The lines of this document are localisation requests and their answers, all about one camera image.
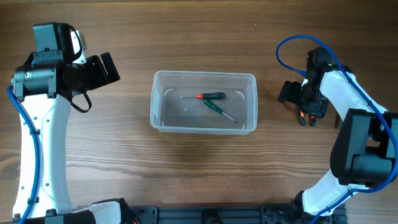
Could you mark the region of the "black red-collar screwdriver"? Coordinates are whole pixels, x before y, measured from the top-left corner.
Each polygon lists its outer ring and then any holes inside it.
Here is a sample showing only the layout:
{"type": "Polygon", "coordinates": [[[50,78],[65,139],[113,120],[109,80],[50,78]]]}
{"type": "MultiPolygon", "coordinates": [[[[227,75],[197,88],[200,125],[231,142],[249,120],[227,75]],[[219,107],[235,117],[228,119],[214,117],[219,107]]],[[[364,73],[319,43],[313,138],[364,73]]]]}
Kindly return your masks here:
{"type": "Polygon", "coordinates": [[[181,96],[181,98],[193,98],[198,100],[221,100],[225,97],[226,94],[223,92],[202,93],[195,96],[181,96]]]}

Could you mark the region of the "green handled screwdriver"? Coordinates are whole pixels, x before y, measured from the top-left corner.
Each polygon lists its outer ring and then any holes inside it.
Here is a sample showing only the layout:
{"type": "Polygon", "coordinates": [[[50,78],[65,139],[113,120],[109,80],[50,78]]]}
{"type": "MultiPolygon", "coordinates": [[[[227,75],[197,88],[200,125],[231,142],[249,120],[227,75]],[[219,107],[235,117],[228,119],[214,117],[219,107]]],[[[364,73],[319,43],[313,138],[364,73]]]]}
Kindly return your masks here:
{"type": "Polygon", "coordinates": [[[214,110],[215,112],[222,114],[224,116],[226,116],[227,118],[229,118],[230,120],[234,121],[236,124],[238,123],[235,119],[233,119],[232,117],[230,117],[229,115],[227,115],[219,106],[217,106],[216,104],[214,104],[211,100],[207,100],[204,99],[203,103],[205,104],[205,106],[207,106],[208,108],[214,110]]]}

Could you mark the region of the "clear plastic container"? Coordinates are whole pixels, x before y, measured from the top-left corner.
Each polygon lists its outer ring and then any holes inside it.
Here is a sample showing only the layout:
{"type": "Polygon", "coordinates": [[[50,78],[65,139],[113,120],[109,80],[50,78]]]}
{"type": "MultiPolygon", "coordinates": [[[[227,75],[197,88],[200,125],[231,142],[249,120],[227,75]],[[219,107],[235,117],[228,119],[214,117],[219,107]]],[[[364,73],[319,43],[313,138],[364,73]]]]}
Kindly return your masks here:
{"type": "Polygon", "coordinates": [[[150,123],[165,133],[245,135],[257,128],[256,78],[250,73],[158,71],[150,123]]]}

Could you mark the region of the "red handled cutters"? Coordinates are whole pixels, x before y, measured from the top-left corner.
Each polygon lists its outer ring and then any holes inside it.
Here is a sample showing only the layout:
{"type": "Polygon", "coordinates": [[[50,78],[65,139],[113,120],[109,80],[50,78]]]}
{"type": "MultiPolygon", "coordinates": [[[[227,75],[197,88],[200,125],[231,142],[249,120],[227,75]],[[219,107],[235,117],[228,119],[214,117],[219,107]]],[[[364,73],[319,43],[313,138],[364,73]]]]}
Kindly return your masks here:
{"type": "Polygon", "coordinates": [[[342,119],[339,115],[336,115],[336,120],[335,120],[335,128],[340,129],[342,125],[342,119]]]}

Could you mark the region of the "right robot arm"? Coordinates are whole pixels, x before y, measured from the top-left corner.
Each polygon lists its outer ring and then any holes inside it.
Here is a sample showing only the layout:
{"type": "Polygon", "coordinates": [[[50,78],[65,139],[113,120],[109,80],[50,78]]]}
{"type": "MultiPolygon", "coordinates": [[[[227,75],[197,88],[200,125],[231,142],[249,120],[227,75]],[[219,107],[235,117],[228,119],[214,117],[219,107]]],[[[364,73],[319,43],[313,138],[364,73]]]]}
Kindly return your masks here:
{"type": "Polygon", "coordinates": [[[301,124],[314,125],[333,105],[342,122],[330,154],[329,171],[294,201],[292,219],[314,221],[329,217],[360,192],[372,192],[394,181],[397,160],[392,138],[397,114],[373,102],[349,67],[337,66],[323,47],[307,53],[302,83],[286,81],[279,102],[299,107],[301,124]]]}

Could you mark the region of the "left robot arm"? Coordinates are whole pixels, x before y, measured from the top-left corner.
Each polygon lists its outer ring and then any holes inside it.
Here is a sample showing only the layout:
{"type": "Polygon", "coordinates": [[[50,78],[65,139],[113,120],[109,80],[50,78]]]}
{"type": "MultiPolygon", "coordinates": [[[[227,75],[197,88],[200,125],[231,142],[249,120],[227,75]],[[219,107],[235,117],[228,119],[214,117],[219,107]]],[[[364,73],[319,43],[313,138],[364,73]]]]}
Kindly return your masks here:
{"type": "Polygon", "coordinates": [[[21,118],[21,174],[14,223],[132,223],[121,198],[72,209],[66,180],[66,130],[75,96],[114,83],[109,53],[85,55],[83,36],[70,24],[33,28],[36,50],[18,67],[7,94],[21,118]]]}

